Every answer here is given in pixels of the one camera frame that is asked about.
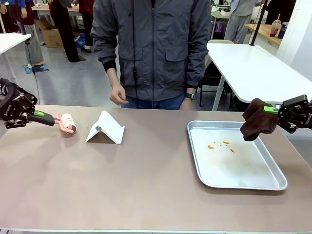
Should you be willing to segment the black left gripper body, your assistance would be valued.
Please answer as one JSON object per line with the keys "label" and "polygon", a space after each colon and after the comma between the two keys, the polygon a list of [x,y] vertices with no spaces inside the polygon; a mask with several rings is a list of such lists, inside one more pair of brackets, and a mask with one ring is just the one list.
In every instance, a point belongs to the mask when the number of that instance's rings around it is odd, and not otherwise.
{"label": "black left gripper body", "polygon": [[27,115],[33,114],[38,99],[16,84],[0,85],[0,119],[28,120]]}

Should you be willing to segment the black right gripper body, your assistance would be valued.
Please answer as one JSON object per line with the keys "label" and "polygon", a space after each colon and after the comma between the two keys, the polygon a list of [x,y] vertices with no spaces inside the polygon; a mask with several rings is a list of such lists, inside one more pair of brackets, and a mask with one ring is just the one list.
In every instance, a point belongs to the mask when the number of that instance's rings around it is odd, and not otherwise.
{"label": "black right gripper body", "polygon": [[306,95],[291,98],[282,103],[279,109],[278,121],[293,123],[297,129],[312,129],[312,103]]}

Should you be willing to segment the person's right hand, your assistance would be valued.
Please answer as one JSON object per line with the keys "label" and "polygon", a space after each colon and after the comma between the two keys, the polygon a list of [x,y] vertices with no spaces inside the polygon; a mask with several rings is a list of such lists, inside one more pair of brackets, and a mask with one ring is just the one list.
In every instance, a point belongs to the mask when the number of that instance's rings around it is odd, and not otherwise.
{"label": "person's right hand", "polygon": [[126,99],[125,90],[119,82],[113,83],[111,88],[110,101],[118,106],[127,105],[129,103]]}

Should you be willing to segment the person's left hand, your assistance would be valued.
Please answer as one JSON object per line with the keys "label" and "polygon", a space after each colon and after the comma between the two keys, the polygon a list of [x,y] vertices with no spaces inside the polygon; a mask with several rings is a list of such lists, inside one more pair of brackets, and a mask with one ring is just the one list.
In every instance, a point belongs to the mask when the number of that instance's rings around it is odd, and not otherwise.
{"label": "person's left hand", "polygon": [[193,100],[189,99],[187,97],[184,98],[181,106],[180,106],[180,110],[182,111],[191,111],[194,109],[194,105],[193,105]]}

